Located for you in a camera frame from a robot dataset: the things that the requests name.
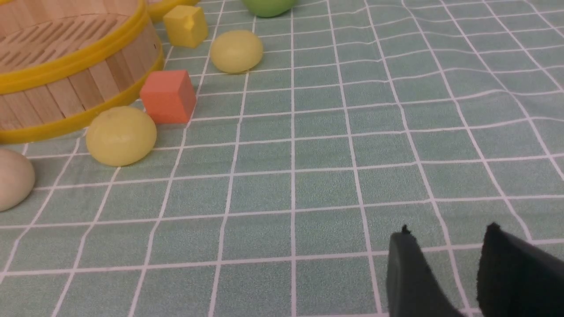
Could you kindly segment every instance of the green ball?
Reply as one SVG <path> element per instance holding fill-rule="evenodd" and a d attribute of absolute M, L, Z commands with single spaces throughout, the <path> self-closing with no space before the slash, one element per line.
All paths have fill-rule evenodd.
<path fill-rule="evenodd" d="M 242 0 L 247 9 L 258 17 L 274 17 L 290 10 L 297 0 Z"/>

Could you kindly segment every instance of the orange cube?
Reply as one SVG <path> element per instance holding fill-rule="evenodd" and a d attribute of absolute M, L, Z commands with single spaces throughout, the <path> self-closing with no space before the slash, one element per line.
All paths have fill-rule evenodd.
<path fill-rule="evenodd" d="M 196 106 L 196 93 L 187 71 L 152 72 L 140 96 L 156 124 L 188 123 Z"/>

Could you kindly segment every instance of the yellow rim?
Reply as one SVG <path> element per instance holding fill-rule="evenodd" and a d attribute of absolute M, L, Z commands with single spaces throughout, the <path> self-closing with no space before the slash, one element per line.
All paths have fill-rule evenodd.
<path fill-rule="evenodd" d="M 138 0 L 135 13 L 100 41 L 49 63 L 0 74 L 0 95 L 42 86 L 90 68 L 129 45 L 148 22 L 146 0 Z"/>
<path fill-rule="evenodd" d="M 164 67 L 164 55 L 162 47 L 159 49 L 157 60 L 151 69 L 135 84 L 129 87 L 124 92 L 108 100 L 107 102 L 97 105 L 88 111 L 79 113 L 75 116 L 68 117 L 63 120 L 55 121 L 49 124 L 44 124 L 37 127 L 29 127 L 26 129 L 19 129 L 13 131 L 0 131 L 0 144 L 15 144 L 15 143 L 28 143 L 37 142 L 61 135 L 68 134 L 84 127 L 87 127 L 92 120 L 101 112 L 106 111 L 113 107 L 120 105 L 128 105 L 136 101 L 139 97 L 139 92 L 145 83 L 145 80 L 151 72 L 160 71 Z"/>
<path fill-rule="evenodd" d="M 162 17 L 169 13 L 175 6 L 193 6 L 199 1 L 200 0 L 162 0 L 161 2 L 149 5 L 149 16 L 151 16 L 153 23 L 159 23 L 162 21 Z"/>

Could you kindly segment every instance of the yellow ball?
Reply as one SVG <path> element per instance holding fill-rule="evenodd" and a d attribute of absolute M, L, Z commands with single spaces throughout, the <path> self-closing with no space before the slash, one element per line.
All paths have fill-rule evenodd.
<path fill-rule="evenodd" d="M 157 127 L 151 117 L 133 107 L 102 112 L 86 133 L 90 155 L 109 166 L 126 166 L 141 160 L 156 141 Z"/>
<path fill-rule="evenodd" d="M 217 69 L 226 73 L 241 73 L 255 67 L 262 59 L 261 40 L 247 30 L 229 31 L 211 44 L 210 58 Z"/>

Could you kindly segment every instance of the table surface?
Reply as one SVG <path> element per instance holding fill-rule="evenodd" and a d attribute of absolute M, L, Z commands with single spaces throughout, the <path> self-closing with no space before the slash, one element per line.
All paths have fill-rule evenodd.
<path fill-rule="evenodd" d="M 102 166 L 84 131 L 12 147 L 37 188 L 0 214 L 0 315 L 386 316 L 403 224 L 468 316 L 492 221 L 564 258 L 563 1 L 199 5 L 208 40 L 164 44 L 193 120 L 146 159 Z M 208 51 L 235 29 L 265 54 L 229 76 Z"/>

